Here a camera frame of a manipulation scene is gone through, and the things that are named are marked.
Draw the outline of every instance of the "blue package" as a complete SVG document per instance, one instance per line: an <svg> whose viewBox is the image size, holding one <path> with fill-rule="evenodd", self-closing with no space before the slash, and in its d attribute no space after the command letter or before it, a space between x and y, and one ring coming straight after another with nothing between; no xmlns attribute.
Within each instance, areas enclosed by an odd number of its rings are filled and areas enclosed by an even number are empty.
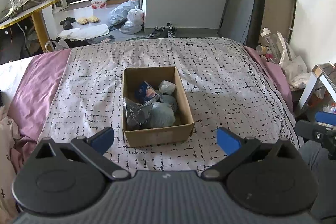
<svg viewBox="0 0 336 224"><path fill-rule="evenodd" d="M141 104L144 104L149 101L151 103L156 102L160 98L160 95L155 92L150 84L143 81L139 86L139 89L135 91L135 97Z"/></svg>

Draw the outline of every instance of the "cardboard box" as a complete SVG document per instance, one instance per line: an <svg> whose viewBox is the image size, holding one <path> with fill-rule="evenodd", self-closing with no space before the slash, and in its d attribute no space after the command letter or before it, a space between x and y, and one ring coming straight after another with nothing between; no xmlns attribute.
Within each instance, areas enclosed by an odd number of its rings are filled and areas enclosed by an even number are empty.
<svg viewBox="0 0 336 224"><path fill-rule="evenodd" d="M163 80L172 82L176 85L173 96L177 101L179 110L178 113L175 114L175 118L177 121L180 121L181 125L165 128L128 130L125 113L123 112L123 137L125 141L126 136L128 144L131 147L184 142L192 134L195 122L176 67L125 69L123 75L123 97L138 102L135 99L134 92L139 88L143 81L147 81L156 89Z"/></svg>

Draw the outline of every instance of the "bottle cap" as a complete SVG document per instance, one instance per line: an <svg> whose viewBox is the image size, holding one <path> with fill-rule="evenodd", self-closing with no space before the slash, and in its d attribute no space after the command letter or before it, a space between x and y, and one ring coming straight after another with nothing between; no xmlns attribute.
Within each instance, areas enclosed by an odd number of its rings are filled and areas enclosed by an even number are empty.
<svg viewBox="0 0 336 224"><path fill-rule="evenodd" d="M268 30L268 28L263 28L262 29L262 33L261 33L261 37L264 37L264 36L266 36L268 34L271 34L271 31Z"/></svg>

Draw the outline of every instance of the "white towel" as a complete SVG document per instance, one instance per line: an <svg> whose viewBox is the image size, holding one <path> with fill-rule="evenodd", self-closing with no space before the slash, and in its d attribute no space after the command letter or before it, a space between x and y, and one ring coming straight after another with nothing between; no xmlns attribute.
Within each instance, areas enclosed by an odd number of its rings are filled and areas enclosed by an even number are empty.
<svg viewBox="0 0 336 224"><path fill-rule="evenodd" d="M108 34L109 32L109 28L106 24L100 24L87 28L64 30L59 34L59 37L61 39L69 38L70 40L85 40L94 37L100 37L102 35Z"/></svg>

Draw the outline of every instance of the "pink bedsheet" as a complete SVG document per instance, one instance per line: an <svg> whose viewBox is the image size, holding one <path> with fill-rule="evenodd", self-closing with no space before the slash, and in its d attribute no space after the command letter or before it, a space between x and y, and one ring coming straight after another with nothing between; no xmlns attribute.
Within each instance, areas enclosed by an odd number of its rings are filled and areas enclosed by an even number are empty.
<svg viewBox="0 0 336 224"><path fill-rule="evenodd" d="M35 56L21 79L8 111L22 137L11 152L16 170L36 146L69 54L62 50Z"/></svg>
<svg viewBox="0 0 336 224"><path fill-rule="evenodd" d="M293 112L293 98L292 93L287 83L286 76L282 72L282 69L279 65L273 64L271 62L267 62L262 60L257 52L247 46L244 46L249 55L253 58L253 60L258 63L261 68L264 70L266 76L273 82L275 88L280 91L283 100L290 112Z"/></svg>

